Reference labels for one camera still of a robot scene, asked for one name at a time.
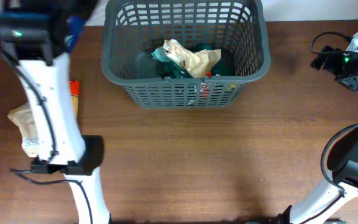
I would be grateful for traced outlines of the beige paper pouch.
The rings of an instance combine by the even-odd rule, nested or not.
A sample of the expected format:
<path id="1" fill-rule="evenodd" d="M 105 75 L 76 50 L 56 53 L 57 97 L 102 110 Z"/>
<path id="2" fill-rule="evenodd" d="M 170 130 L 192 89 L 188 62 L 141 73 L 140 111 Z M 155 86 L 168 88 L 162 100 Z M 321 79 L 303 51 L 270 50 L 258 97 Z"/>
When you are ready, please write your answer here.
<path id="1" fill-rule="evenodd" d="M 26 103 L 10 110 L 7 117 L 19 128 L 23 151 L 29 157 L 37 157 L 40 151 L 40 143 L 30 105 Z"/>
<path id="2" fill-rule="evenodd" d="M 221 59 L 221 49 L 192 52 L 184 48 L 177 40 L 164 40 L 165 55 L 193 78 L 203 78 Z"/>

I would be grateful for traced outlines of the green Nescafe coffee bag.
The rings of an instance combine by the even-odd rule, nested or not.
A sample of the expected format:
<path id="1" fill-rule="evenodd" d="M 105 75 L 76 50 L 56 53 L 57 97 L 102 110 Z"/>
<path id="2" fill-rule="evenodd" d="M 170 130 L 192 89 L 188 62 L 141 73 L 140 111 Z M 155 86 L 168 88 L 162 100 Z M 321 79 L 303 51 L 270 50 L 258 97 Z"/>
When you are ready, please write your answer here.
<path id="1" fill-rule="evenodd" d="M 199 52 L 203 49 L 206 50 L 217 50 L 213 49 L 209 44 L 198 44 L 190 51 Z M 232 54 L 227 50 L 221 50 L 222 55 L 220 61 L 203 77 L 203 78 L 212 78 L 212 77 L 221 77 L 221 76 L 230 76 L 234 71 L 234 62 L 232 61 Z M 186 70 L 180 68 L 174 62 L 162 62 L 164 63 L 164 78 L 193 78 Z"/>

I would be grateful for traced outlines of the San Remo spaghetti packet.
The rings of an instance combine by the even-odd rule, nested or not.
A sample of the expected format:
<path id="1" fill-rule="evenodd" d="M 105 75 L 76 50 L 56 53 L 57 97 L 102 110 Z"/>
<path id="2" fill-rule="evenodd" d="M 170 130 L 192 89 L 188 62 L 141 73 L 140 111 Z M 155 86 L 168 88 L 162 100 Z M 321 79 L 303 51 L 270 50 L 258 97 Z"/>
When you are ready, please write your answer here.
<path id="1" fill-rule="evenodd" d="M 70 80 L 70 93 L 71 93 L 71 101 L 73 105 L 74 115 L 78 117 L 78 103 L 79 103 L 79 95 L 80 95 L 80 83 L 76 80 Z"/>

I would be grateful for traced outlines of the Kleenex tissue multipack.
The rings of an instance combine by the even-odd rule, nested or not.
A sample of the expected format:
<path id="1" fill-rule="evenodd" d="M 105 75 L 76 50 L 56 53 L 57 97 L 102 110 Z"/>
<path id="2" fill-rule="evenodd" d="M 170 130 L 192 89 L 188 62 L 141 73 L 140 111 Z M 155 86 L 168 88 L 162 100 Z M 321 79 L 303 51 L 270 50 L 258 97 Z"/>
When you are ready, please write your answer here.
<path id="1" fill-rule="evenodd" d="M 78 42 L 86 21 L 80 16 L 71 16 L 67 22 L 68 34 L 65 36 L 64 41 L 66 52 L 70 53 Z"/>

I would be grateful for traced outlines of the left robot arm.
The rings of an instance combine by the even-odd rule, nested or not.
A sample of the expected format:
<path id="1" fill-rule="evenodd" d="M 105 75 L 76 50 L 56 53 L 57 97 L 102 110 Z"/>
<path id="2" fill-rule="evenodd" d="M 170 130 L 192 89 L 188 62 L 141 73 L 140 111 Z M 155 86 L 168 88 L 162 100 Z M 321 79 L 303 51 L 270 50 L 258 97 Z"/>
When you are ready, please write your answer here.
<path id="1" fill-rule="evenodd" d="M 95 0 L 3 0 L 0 53 L 19 77 L 32 110 L 40 151 L 16 176 L 61 172 L 71 187 L 80 223 L 111 223 L 101 186 L 104 141 L 82 135 L 70 94 L 70 53 Z"/>

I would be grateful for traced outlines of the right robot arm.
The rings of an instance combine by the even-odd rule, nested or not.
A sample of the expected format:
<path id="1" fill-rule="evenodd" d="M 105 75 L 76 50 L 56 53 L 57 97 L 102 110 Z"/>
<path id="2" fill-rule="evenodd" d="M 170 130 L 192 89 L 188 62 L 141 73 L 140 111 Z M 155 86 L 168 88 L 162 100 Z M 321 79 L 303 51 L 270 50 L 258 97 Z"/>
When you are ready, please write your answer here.
<path id="1" fill-rule="evenodd" d="M 348 90 L 358 91 L 358 32 L 344 35 L 346 50 L 325 46 L 311 67 L 326 70 Z M 302 201 L 290 205 L 272 223 L 330 223 L 330 217 L 358 197 L 358 123 L 337 132 L 325 145 L 320 159 L 323 179 Z"/>

